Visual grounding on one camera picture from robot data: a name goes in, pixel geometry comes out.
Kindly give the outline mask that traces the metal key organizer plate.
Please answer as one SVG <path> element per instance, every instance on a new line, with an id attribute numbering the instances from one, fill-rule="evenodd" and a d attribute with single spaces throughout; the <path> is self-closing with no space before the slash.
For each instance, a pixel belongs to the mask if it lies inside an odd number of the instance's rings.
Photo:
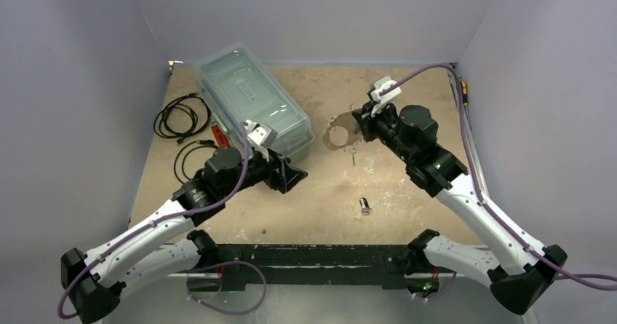
<path id="1" fill-rule="evenodd" d="M 329 151 L 347 149 L 362 140 L 362 134 L 351 111 L 339 114 L 330 120 L 322 136 L 322 142 Z"/>

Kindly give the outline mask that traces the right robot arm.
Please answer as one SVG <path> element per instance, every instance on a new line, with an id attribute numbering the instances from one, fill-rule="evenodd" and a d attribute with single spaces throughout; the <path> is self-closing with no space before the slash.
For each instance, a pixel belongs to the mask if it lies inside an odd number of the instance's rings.
<path id="1" fill-rule="evenodd" d="M 486 250 L 449 240 L 427 229 L 408 244 L 405 274 L 442 267 L 490 289 L 496 301 L 516 315 L 525 314 L 557 279 L 567 253 L 546 246 L 516 224 L 477 188 L 466 166 L 437 143 L 438 124 L 430 110 L 392 104 L 378 113 L 373 102 L 353 110 L 364 141 L 379 140 L 405 164 L 410 180 L 453 211 Z"/>

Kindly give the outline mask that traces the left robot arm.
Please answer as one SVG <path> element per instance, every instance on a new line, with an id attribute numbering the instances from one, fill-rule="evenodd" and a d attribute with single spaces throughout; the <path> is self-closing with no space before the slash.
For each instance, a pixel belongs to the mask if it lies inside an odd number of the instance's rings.
<path id="1" fill-rule="evenodd" d="M 61 256 L 63 294 L 57 316 L 96 323 L 131 290 L 169 274 L 249 266 L 246 261 L 222 258 L 218 245 L 199 225 L 243 189 L 264 183 L 286 194 L 307 176 L 289 158 L 270 149 L 216 149 L 204 167 L 147 218 L 96 248 L 72 248 Z"/>

